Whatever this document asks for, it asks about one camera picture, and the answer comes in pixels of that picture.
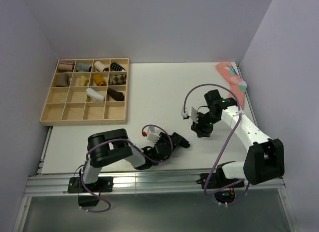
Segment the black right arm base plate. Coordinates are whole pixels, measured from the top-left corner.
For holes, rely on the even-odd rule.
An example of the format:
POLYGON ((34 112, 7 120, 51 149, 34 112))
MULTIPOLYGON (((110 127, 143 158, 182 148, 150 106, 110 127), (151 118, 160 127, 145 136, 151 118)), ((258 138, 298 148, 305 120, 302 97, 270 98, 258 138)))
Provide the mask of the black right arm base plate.
MULTIPOLYGON (((208 177, 208 173, 201 173, 200 178, 196 181, 197 184, 201 185, 202 189, 204 189, 205 182, 208 177)), ((208 189, 219 189, 221 187, 227 186, 231 183, 237 182, 239 179, 227 179, 221 173, 214 172, 210 178, 207 188, 208 189)))

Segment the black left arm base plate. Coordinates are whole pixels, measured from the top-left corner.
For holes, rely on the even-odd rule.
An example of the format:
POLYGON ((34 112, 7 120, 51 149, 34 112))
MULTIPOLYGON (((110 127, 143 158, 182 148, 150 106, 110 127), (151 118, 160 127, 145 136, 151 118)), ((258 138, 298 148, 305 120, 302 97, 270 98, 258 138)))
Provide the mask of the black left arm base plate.
MULTIPOLYGON (((99 177, 98 180, 91 184, 86 184, 86 187, 94 192, 109 193, 113 189, 113 177, 99 177)), ((71 177, 69 180, 69 185, 67 193, 77 194, 77 193, 86 193, 87 191, 81 184, 79 177, 71 177)))

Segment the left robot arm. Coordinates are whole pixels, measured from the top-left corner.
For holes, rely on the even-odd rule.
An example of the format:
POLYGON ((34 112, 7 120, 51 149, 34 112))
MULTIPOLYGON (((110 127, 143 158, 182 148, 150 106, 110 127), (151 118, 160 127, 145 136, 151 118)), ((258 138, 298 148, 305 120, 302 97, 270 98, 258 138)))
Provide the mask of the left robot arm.
POLYGON ((97 186, 101 169, 120 160, 126 160, 139 171, 167 161, 179 146, 182 137, 176 132, 169 135, 162 131, 158 134, 155 128, 155 125, 148 125, 142 129, 142 136, 154 144, 144 148, 138 148, 130 141, 126 129, 91 135, 88 138, 88 153, 80 173, 79 186, 86 192, 93 191, 97 186))

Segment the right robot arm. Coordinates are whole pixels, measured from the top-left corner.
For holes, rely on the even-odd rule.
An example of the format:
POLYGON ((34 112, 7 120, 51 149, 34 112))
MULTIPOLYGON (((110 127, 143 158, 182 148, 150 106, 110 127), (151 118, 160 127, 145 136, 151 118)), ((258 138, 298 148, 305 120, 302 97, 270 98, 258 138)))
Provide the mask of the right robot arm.
POLYGON ((285 172, 284 145, 263 133, 239 108, 234 98, 222 98, 218 90, 208 91, 204 99, 208 112, 192 108, 191 130, 199 138, 210 137, 215 123, 223 121, 236 134, 247 150, 243 162, 227 162, 216 169, 216 182, 228 186, 233 179, 257 185, 282 177, 285 172))

